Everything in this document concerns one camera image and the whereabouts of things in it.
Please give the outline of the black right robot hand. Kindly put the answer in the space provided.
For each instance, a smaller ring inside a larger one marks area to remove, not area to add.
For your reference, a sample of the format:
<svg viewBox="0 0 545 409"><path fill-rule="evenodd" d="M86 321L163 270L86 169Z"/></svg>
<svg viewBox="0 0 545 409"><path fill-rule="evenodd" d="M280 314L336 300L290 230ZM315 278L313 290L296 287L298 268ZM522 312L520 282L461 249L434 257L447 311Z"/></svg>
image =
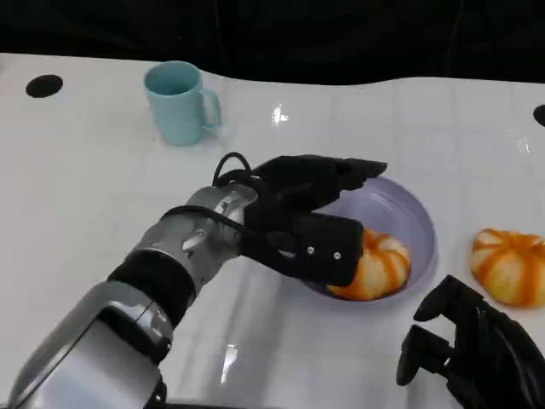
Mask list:
<svg viewBox="0 0 545 409"><path fill-rule="evenodd" d="M542 408L544 357L526 330L477 291L446 276L414 314L396 382L421 369L446 380L464 408Z"/></svg>

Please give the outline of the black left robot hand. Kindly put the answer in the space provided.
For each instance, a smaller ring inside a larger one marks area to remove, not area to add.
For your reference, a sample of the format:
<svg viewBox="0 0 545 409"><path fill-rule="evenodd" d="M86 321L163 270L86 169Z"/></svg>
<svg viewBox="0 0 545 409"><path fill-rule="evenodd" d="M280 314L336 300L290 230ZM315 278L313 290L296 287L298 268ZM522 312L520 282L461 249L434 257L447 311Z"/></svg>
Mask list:
<svg viewBox="0 0 545 409"><path fill-rule="evenodd" d="M313 211L361 188L387 169L387 163L360 158L318 155L280 156L253 171L267 191L286 209Z"/></svg>

